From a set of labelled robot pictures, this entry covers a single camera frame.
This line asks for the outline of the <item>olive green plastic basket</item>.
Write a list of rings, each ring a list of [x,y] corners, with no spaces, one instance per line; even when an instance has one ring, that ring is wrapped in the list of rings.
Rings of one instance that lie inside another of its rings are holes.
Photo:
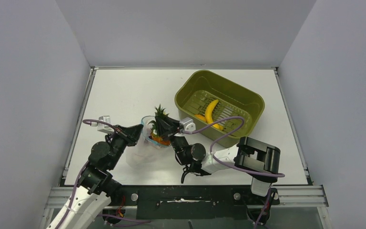
[[[208,70],[193,73],[174,98],[180,118],[193,119],[197,129],[207,125],[198,115],[205,115],[207,106],[214,100],[218,100],[218,103],[212,118],[214,121],[225,119],[220,123],[223,130],[210,127],[201,133],[216,140],[240,127],[232,135],[218,141],[223,147],[231,147],[241,137],[249,136],[265,108],[265,102],[259,94]]]

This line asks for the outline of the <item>orange toy pineapple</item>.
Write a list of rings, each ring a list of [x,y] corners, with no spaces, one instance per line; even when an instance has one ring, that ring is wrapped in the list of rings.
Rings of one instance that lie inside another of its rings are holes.
[[[163,146],[169,146],[170,141],[169,140],[164,140],[164,138],[161,137],[163,127],[161,126],[160,121],[166,121],[166,118],[169,116],[169,114],[166,113],[165,110],[166,109],[163,108],[161,104],[159,104],[158,107],[155,107],[154,120],[151,120],[149,122],[149,124],[152,125],[149,138],[151,140],[163,145]]]

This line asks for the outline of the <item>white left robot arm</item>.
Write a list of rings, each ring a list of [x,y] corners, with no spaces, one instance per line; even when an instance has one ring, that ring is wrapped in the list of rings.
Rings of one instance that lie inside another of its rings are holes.
[[[124,127],[94,119],[85,119],[83,123],[105,133],[105,140],[92,146],[87,162],[76,176],[70,196],[47,226],[49,229],[86,229],[94,222],[122,187],[110,171],[116,167],[127,147],[137,145],[143,130],[142,124]]]

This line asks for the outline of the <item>clear zip top bag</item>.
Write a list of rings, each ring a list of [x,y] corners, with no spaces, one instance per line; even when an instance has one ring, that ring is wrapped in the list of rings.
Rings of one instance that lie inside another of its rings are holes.
[[[127,152],[126,162],[130,167],[139,168],[162,159],[171,150],[170,146],[162,145],[150,138],[152,123],[155,117],[148,115],[141,119],[143,129],[135,147]]]

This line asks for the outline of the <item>yellow toy banana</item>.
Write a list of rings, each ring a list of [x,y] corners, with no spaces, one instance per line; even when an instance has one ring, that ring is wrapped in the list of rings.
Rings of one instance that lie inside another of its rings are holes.
[[[208,104],[208,106],[206,107],[206,110],[205,110],[205,113],[204,113],[205,114],[204,117],[206,119],[207,124],[211,124],[211,123],[214,122],[212,115],[213,115],[213,111],[216,108],[216,106],[218,105],[218,103],[219,103],[219,100],[216,99],[216,100],[211,101]],[[216,128],[216,129],[218,129],[218,130],[221,130],[221,131],[224,129],[219,124],[214,124],[213,127]]]

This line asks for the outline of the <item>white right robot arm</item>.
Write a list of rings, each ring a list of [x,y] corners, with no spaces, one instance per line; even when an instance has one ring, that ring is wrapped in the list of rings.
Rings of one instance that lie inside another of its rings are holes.
[[[161,139],[170,141],[176,161],[184,167],[182,184],[187,174],[203,177],[231,168],[252,177],[249,198],[260,204],[267,199],[272,184],[285,177],[279,172],[281,150],[276,146],[244,136],[231,147],[214,151],[210,145],[206,150],[200,143],[189,144],[185,135],[200,133],[212,127],[211,124],[196,129],[191,118],[178,121],[156,117],[155,122],[157,134]]]

